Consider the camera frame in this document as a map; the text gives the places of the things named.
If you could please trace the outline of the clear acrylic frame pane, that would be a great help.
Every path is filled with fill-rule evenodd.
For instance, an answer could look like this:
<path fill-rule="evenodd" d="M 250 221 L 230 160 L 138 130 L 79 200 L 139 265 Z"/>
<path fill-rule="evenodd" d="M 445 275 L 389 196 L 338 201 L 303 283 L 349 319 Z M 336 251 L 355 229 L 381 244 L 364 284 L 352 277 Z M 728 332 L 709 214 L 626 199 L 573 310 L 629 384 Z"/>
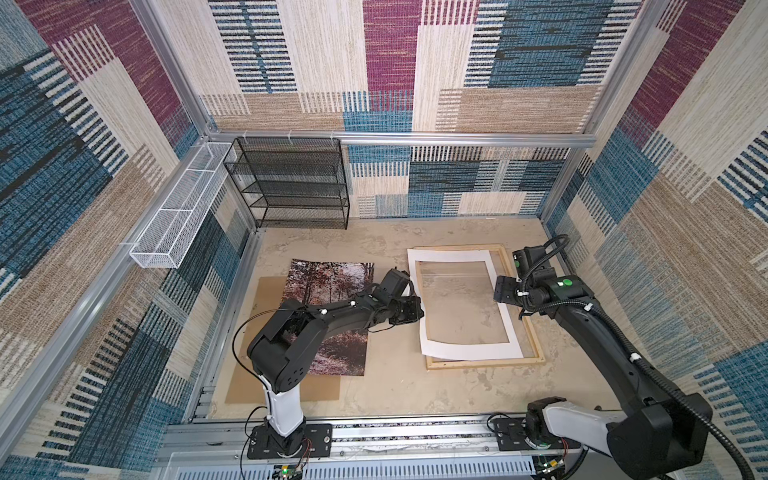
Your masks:
<path fill-rule="evenodd" d="M 455 345 L 509 341 L 484 261 L 418 262 L 416 266 L 429 340 Z"/>

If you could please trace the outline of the white photo mat board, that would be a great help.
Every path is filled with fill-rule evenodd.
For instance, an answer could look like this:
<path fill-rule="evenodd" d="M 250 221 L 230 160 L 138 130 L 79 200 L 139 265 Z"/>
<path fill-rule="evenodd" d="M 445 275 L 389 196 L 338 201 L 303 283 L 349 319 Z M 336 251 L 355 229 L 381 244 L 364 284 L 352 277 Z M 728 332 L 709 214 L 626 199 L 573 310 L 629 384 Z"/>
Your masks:
<path fill-rule="evenodd" d="M 408 249 L 407 250 L 409 272 L 414 282 L 412 291 L 421 298 L 421 308 L 424 316 L 419 321 L 419 335 L 421 353 L 424 356 L 449 361 L 507 361 L 521 360 L 524 358 L 517 336 L 514 332 L 512 320 L 508 308 L 494 301 L 501 315 L 507 341 L 504 343 L 487 344 L 452 344 L 432 340 L 428 337 L 427 327 L 430 320 L 430 311 L 425 305 L 426 295 L 422 292 L 423 282 L 418 267 L 421 263 L 480 263 L 487 270 L 490 286 L 495 286 L 497 271 L 488 249 L 480 250 L 439 250 L 439 249 Z"/>

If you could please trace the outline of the light wooden picture frame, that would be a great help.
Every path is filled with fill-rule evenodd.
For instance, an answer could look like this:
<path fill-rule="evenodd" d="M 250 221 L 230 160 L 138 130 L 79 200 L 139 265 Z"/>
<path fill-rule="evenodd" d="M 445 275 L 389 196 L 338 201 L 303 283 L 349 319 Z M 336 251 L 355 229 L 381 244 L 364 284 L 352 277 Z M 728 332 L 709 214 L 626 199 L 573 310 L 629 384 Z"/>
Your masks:
<path fill-rule="evenodd" d="M 475 244 L 475 245 L 454 245 L 454 246 L 435 246 L 435 247 L 414 247 L 416 249 L 439 249 L 439 250 L 480 250 L 488 249 L 491 253 L 493 260 L 494 256 L 498 256 L 501 263 L 501 271 L 504 275 L 509 276 L 513 273 L 513 262 L 510 259 L 505 247 L 501 244 Z M 528 342 L 532 349 L 532 354 L 528 357 L 524 356 L 521 360 L 507 360 L 507 361 L 449 361 L 443 359 L 437 359 L 434 357 L 425 356 L 427 368 L 429 370 L 448 370 L 448 369 L 469 369 L 469 368 L 490 368 L 490 367 L 517 367 L 523 365 L 536 365 L 546 362 L 542 344 L 535 331 L 533 323 L 530 319 L 522 321 L 522 331 L 528 339 Z"/>

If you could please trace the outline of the autumn forest photo print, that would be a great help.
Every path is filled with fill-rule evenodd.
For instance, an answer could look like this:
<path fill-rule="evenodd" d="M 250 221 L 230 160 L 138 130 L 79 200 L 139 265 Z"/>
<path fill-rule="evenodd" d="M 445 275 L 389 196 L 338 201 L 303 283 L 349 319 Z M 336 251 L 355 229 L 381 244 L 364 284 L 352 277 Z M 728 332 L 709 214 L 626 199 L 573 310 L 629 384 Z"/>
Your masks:
<path fill-rule="evenodd" d="M 373 263 L 315 262 L 293 259 L 281 301 L 323 305 L 351 298 L 372 282 Z M 368 334 L 346 331 L 322 342 L 309 373 L 329 376 L 363 376 Z"/>

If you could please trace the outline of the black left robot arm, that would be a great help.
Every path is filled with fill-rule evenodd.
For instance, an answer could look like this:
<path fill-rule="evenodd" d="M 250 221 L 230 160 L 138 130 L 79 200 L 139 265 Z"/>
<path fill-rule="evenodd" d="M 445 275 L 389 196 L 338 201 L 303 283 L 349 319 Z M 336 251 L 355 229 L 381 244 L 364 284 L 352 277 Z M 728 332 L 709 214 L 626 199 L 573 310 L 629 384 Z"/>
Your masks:
<path fill-rule="evenodd" d="M 300 405 L 300 383 L 309 373 L 321 344 L 335 335 L 419 322 L 422 300 L 409 274 L 389 270 L 383 280 L 350 298 L 323 305 L 289 299 L 277 308 L 252 339 L 247 356 L 267 399 L 266 424 L 251 437 L 278 455 L 294 456 L 309 446 L 307 421 Z"/>

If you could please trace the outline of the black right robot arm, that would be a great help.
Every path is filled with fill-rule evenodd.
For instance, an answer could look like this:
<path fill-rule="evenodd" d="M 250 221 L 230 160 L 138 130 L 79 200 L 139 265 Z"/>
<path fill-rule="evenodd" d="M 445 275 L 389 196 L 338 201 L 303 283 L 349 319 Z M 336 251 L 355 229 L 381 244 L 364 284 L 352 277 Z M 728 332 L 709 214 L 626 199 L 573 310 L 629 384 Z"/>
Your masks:
<path fill-rule="evenodd" d="M 643 359 L 577 276 L 551 266 L 551 242 L 513 254 L 516 277 L 496 280 L 495 301 L 524 314 L 542 313 L 569 333 L 606 380 L 621 414 L 589 410 L 560 396 L 532 401 L 524 431 L 533 448 L 559 437 L 610 456 L 632 479 L 651 479 L 700 463 L 710 434 L 712 409 L 699 394 L 684 394 Z"/>

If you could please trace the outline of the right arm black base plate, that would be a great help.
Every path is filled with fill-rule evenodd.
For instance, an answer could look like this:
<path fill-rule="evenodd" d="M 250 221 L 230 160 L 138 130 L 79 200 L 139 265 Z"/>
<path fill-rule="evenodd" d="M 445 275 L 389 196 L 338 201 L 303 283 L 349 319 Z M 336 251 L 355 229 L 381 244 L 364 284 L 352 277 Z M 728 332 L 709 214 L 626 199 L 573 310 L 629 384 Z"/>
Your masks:
<path fill-rule="evenodd" d="M 486 426 L 496 436 L 500 451 L 568 451 L 579 453 L 582 445 L 551 434 L 544 427 L 530 433 L 524 417 L 492 415 Z"/>

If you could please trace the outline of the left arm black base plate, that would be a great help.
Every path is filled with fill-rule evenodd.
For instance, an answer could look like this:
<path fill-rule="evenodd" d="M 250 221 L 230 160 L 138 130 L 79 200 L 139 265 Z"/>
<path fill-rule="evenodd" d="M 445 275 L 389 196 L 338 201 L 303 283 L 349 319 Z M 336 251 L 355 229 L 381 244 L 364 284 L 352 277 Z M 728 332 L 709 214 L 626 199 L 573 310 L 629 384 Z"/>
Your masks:
<path fill-rule="evenodd" d="M 327 458 L 332 437 L 330 423 L 304 423 L 287 437 L 280 436 L 270 424 L 258 425 L 250 432 L 246 457 L 248 460 Z"/>

